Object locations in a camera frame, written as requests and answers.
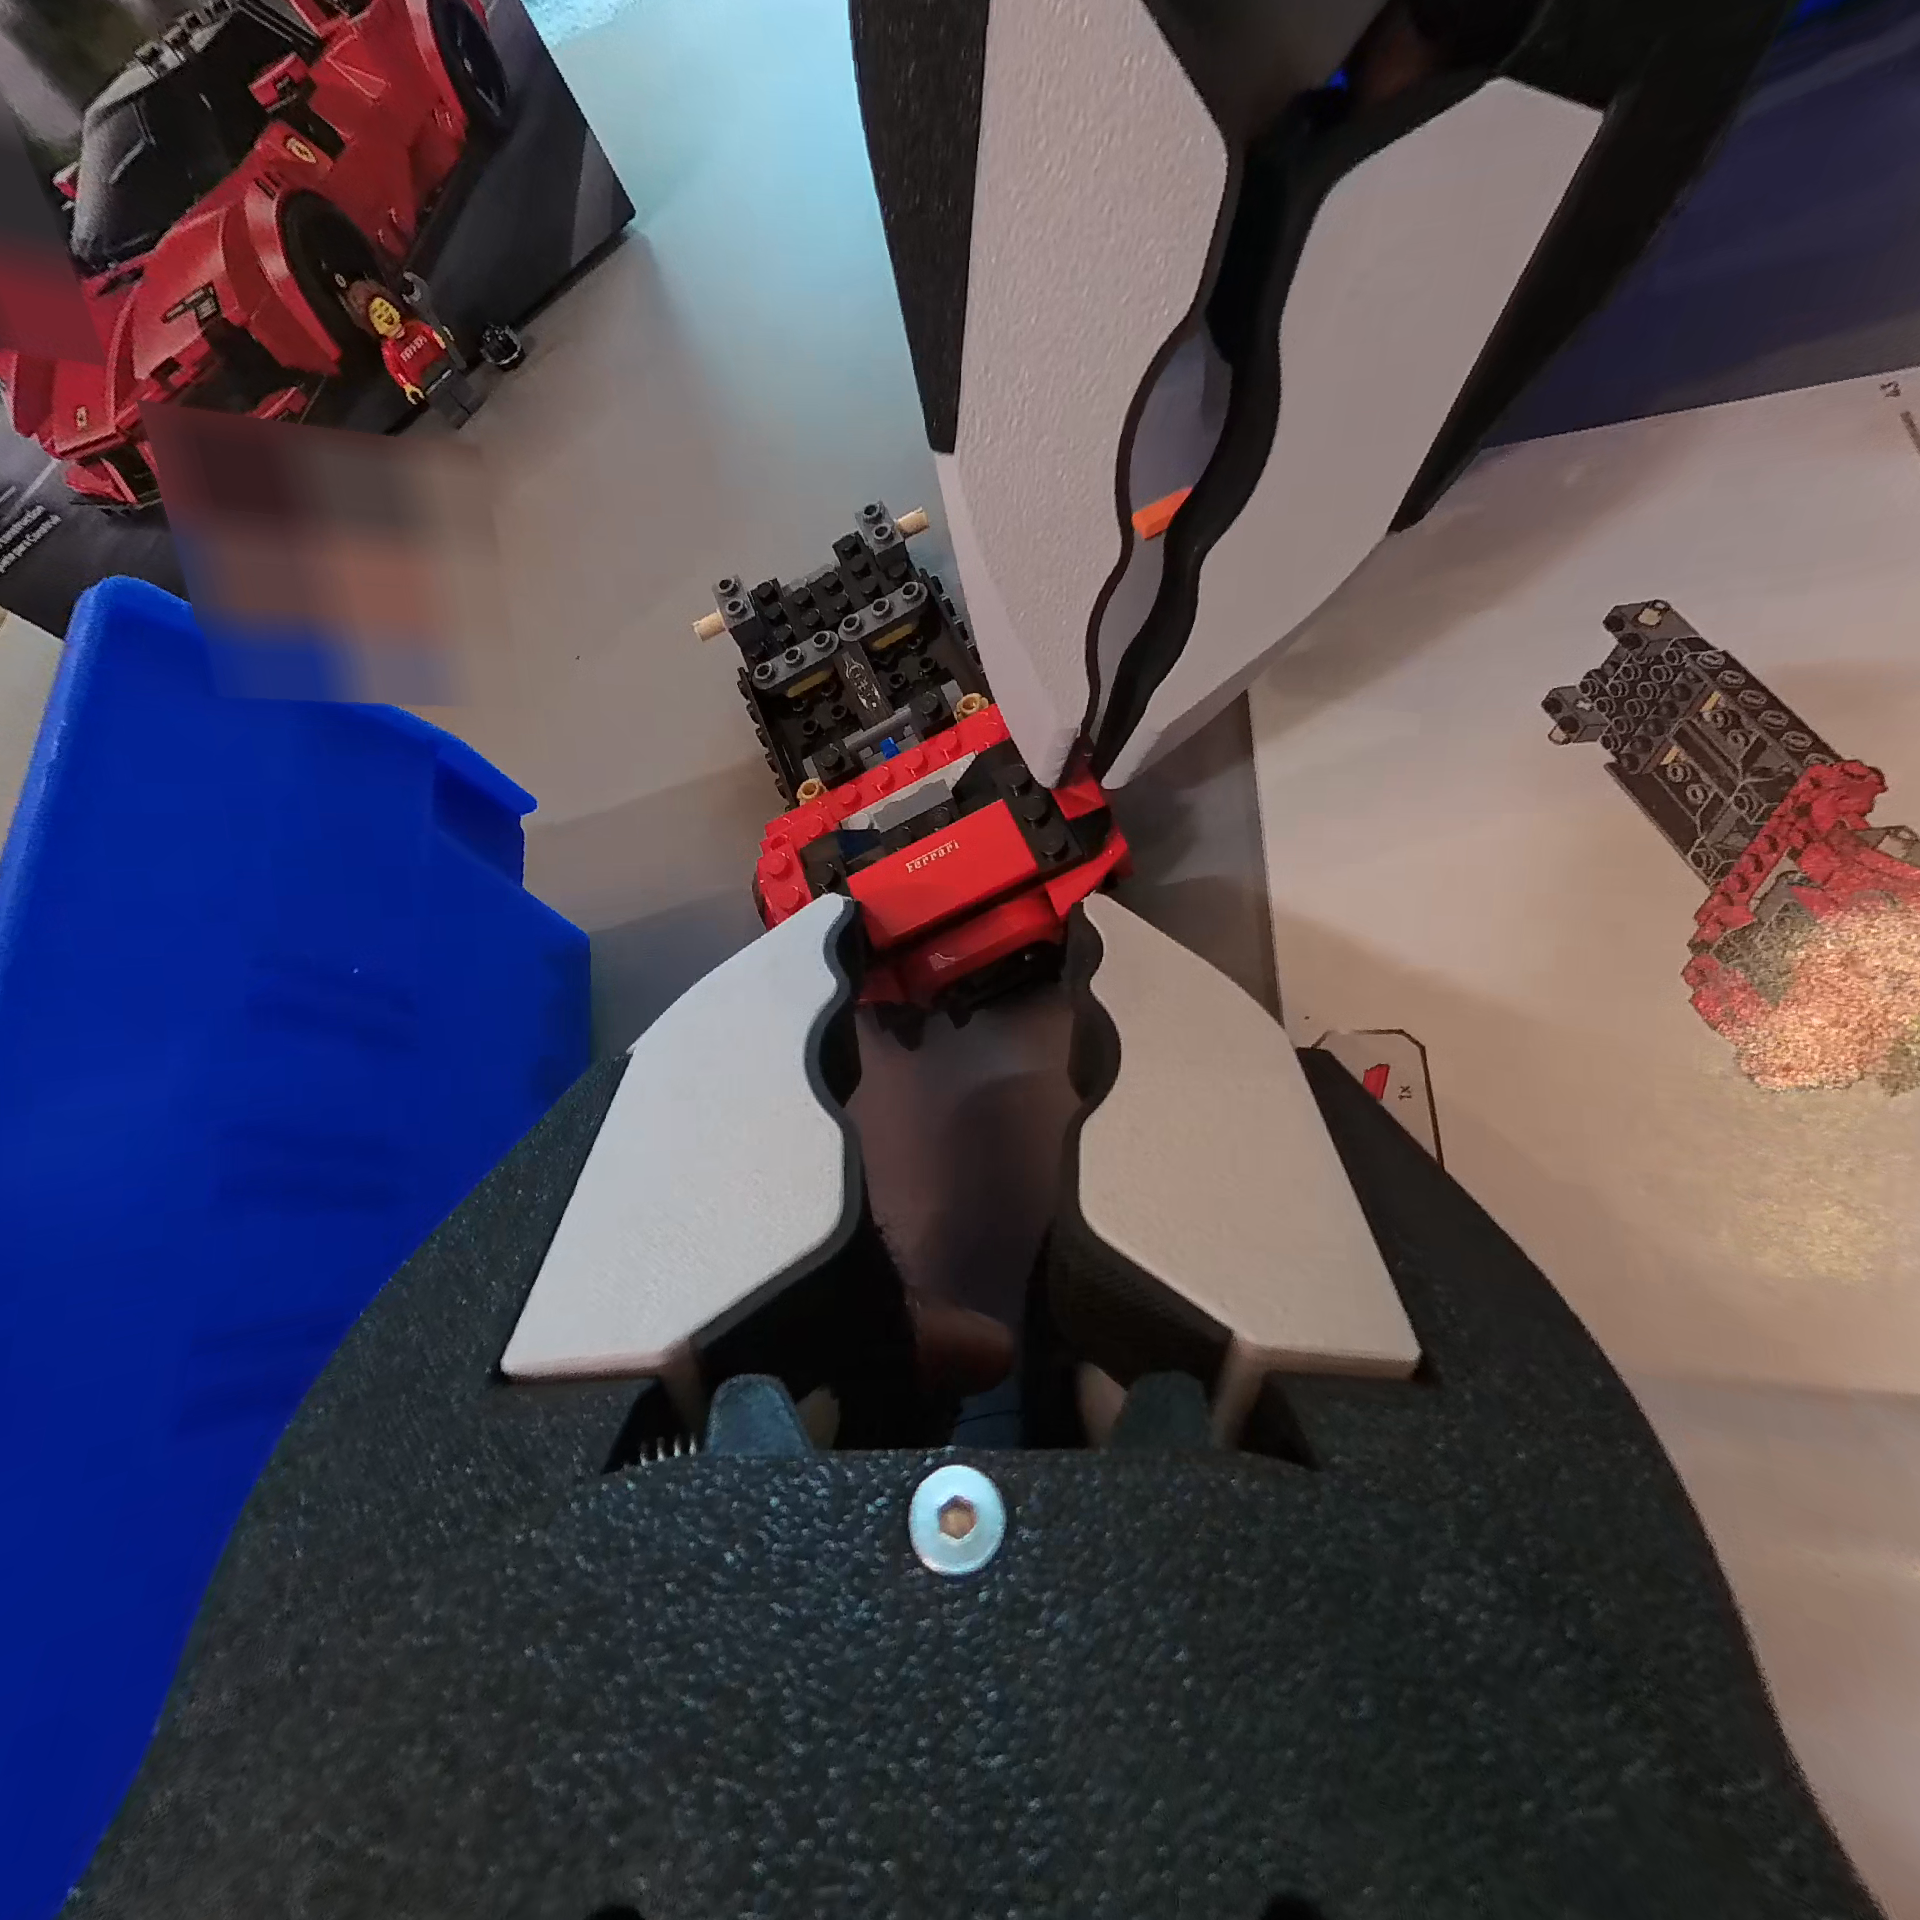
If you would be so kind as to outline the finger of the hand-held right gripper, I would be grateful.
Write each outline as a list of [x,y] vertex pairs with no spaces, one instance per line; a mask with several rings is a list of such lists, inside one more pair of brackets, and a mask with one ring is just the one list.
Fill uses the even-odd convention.
[[949,533],[1002,718],[1053,780],[1126,547],[1126,421],[1194,311],[1229,155],[1138,2],[996,2],[982,69]]
[[1333,186],[1281,311],[1275,438],[1105,785],[1202,727],[1381,547],[1598,130],[1489,79]]

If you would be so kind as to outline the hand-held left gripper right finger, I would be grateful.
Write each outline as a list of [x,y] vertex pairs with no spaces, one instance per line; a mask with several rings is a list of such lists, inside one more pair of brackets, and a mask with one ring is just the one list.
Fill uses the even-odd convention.
[[1110,895],[1072,931],[1067,1338],[1120,1382],[1410,1378],[1421,1349],[1286,1028]]

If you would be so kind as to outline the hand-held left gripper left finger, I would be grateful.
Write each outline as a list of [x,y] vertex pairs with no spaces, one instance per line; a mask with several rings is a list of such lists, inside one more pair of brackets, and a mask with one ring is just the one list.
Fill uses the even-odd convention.
[[501,1355],[509,1380],[699,1380],[721,1338],[836,1255],[857,1149],[828,1037],[857,906],[819,895],[630,1045]]

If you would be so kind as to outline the red and black lego car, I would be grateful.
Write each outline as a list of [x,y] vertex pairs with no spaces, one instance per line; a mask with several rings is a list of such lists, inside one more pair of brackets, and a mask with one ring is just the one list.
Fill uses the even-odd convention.
[[737,693],[782,799],[753,898],[776,927],[824,895],[856,902],[859,989],[905,1047],[1058,978],[1069,911],[1132,870],[1090,774],[1021,757],[960,605],[907,542],[924,511],[859,507],[797,579],[730,574],[701,639],[732,637]]

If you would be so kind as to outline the lego instruction booklet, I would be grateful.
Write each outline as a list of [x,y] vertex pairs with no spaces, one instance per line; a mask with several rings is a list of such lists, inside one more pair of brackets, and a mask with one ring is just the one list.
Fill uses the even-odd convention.
[[1915,370],[1497,449],[1254,684],[1283,1015],[1425,1045],[1449,1171],[1569,1295],[1688,1478],[1787,1734],[1915,1916],[1915,1090],[1814,937],[1738,1051],[1704,887],[1542,697],[1661,596],[1915,827]]

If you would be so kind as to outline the lego set box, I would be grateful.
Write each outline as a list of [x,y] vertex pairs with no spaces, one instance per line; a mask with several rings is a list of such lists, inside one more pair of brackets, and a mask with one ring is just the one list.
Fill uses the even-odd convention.
[[5,450],[113,516],[166,399],[395,431],[372,297],[481,362],[634,219],[525,4],[5,4],[5,107],[101,340],[5,354]]

